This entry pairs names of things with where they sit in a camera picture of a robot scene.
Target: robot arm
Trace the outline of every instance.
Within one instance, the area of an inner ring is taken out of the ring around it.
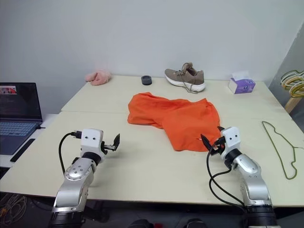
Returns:
[[[115,151],[120,141],[120,135],[117,135],[113,145],[105,145],[103,131],[96,129],[84,129],[73,135],[81,138],[81,158],[75,158],[64,174],[52,209],[50,228],[81,227],[88,187],[93,182],[97,165],[105,159],[106,149]]]
[[[241,140],[238,128],[222,129],[214,148],[203,135],[202,140],[211,155],[219,153],[225,165],[239,175],[248,227],[279,228],[267,185],[261,176],[261,167],[239,150]]]

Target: white wall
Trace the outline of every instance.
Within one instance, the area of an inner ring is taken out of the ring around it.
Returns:
[[[47,113],[101,67],[163,76],[192,61],[208,79],[248,69],[269,84],[303,10],[303,0],[0,0],[0,79],[37,82]]]

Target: white table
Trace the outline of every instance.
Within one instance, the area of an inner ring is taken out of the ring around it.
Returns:
[[[304,134],[264,83],[257,82],[250,94],[234,95],[226,81],[206,81],[206,89],[199,94],[189,94],[164,78],[152,81],[152,85],[143,86],[139,77],[113,76],[101,86],[87,83],[0,180],[0,191],[54,197],[63,180],[58,159],[62,136],[73,130],[96,128],[104,130],[106,143],[121,133],[121,145],[98,166],[89,199],[221,204],[208,188],[206,153],[176,152],[163,130],[127,123],[127,105],[132,96],[151,92],[168,99],[207,98],[218,110],[222,126],[240,129],[241,151],[261,165],[273,204],[304,206],[304,152],[297,152],[298,176],[288,181],[261,121],[275,125],[296,146],[304,147]],[[292,159],[291,148],[274,138],[287,172],[292,175],[288,164]],[[79,140],[66,139],[62,148],[65,167],[80,155],[79,149]],[[212,157],[211,168],[213,173],[226,169],[219,156]],[[236,175],[218,177],[218,181],[241,197]]]
[[[261,165],[273,204],[303,206],[304,152],[297,152],[298,176],[288,181],[261,120],[275,125],[294,145],[304,147],[304,134],[292,120],[223,117],[222,124],[239,127],[241,151]],[[205,152],[176,152],[164,130],[128,124],[126,113],[61,112],[0,180],[0,191],[54,197],[63,181],[58,144],[67,132],[83,128],[104,130],[106,143],[121,134],[119,149],[109,152],[97,168],[89,199],[221,204],[208,188]],[[284,142],[276,140],[276,144],[283,149],[291,175],[293,170],[287,161],[292,159],[292,151]],[[68,137],[62,154],[67,167],[80,155],[80,140]],[[210,164],[213,173],[226,170],[219,156],[212,157]],[[218,177],[218,181],[241,197],[236,175]],[[220,192],[219,195],[230,200]]]
[[[129,113],[128,103],[133,95],[151,92],[168,99],[188,99],[198,101],[207,98],[212,102],[219,116],[243,117],[248,119],[291,120],[263,82],[256,82],[252,93],[232,94],[228,81],[206,80],[206,89],[198,94],[187,93],[178,86],[171,85],[165,78],[152,78],[152,85],[142,85],[140,77],[113,76],[101,86],[87,83],[62,108],[62,111]]]
[[[40,126],[41,127],[48,127],[53,122],[53,120],[55,119],[56,116],[57,116],[57,114],[46,114],[43,117],[43,122]],[[15,154],[24,146],[24,144],[26,144],[28,142],[28,140],[38,138],[38,136],[43,131],[44,131],[43,128],[34,131],[33,134],[16,150],[16,152],[13,155],[0,154],[0,167],[2,167],[2,168],[12,167],[14,165],[14,162],[10,161],[12,159],[12,157],[15,156]]]

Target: black roll of tape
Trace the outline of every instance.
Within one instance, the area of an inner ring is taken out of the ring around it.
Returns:
[[[149,75],[142,76],[142,84],[145,86],[151,85],[152,84],[151,76],[149,76]]]

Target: black cable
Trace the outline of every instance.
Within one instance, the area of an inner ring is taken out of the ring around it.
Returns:
[[[179,218],[179,220],[176,222],[174,228],[176,228],[176,227],[179,225],[179,223],[181,222],[181,219],[183,218],[184,213],[185,213],[185,212],[181,213],[180,218]]]
[[[30,198],[30,200],[32,201],[32,203],[39,209],[41,210],[46,210],[46,211],[51,211],[52,209],[46,209],[46,208],[42,208],[40,207],[32,198]]]
[[[215,174],[214,176],[212,176],[212,174],[211,174],[210,167],[209,167],[209,157],[210,157],[211,151],[212,151],[212,149],[213,149],[214,146],[215,146],[215,144],[212,145],[212,147],[210,148],[210,150],[209,150],[209,152],[208,152],[208,155],[207,155],[207,170],[208,170],[208,174],[209,174],[209,176],[210,176],[209,188],[210,188],[212,194],[213,194],[218,200],[220,200],[220,201],[222,201],[223,203],[226,203],[226,204],[228,204],[228,205],[231,205],[231,206],[235,206],[235,207],[237,207],[237,208],[240,208],[240,209],[245,213],[246,210],[244,209],[244,206],[245,206],[244,203],[243,203],[241,200],[239,200],[237,197],[233,196],[232,194],[230,194],[229,192],[227,192],[226,190],[224,190],[224,189],[223,189],[223,188],[214,180],[214,178],[217,177],[217,176],[219,176],[219,175],[222,175],[222,174],[226,174],[226,173],[231,172],[231,169],[229,169],[229,170],[227,170],[227,171],[225,171],[225,172],[217,173],[217,174]],[[232,197],[233,199],[235,199],[236,201],[238,201],[242,206],[239,206],[238,204],[231,203],[231,202],[228,202],[228,201],[223,200],[222,198],[220,198],[220,197],[213,191],[213,189],[212,189],[212,185],[211,185],[211,182],[212,182],[212,181],[214,182],[214,184],[215,184],[219,189],[221,189],[224,193],[226,193],[227,195],[229,195],[230,197]]]
[[[62,168],[63,175],[65,175],[66,169],[65,169],[65,166],[63,165],[63,161],[62,161],[61,146],[62,146],[63,141],[64,141],[69,135],[71,135],[71,134],[72,134],[72,132],[67,133],[65,136],[63,136],[63,138],[61,139],[61,141],[60,141],[60,143],[59,143],[59,148],[58,148],[59,160],[60,160],[60,164],[61,164],[61,168]]]
[[[37,127],[36,127],[36,130],[39,130],[39,129],[45,129],[45,127],[37,126]]]
[[[209,157],[210,157],[210,153],[208,153],[207,155],[207,170],[210,176],[210,179],[214,182],[214,184],[221,189],[224,193],[226,193],[227,195],[229,195],[231,198],[235,199],[237,202],[239,202],[241,205],[245,206],[245,204],[243,203],[243,201],[241,201],[240,199],[238,199],[237,197],[235,197],[234,195],[230,194],[229,192],[227,192],[226,190],[224,190],[215,180],[214,177],[219,176],[221,174],[225,174],[225,173],[229,173],[231,171],[231,169],[229,169],[227,172],[223,172],[223,173],[217,173],[214,176],[212,176],[211,172],[210,172],[210,167],[209,167]]]

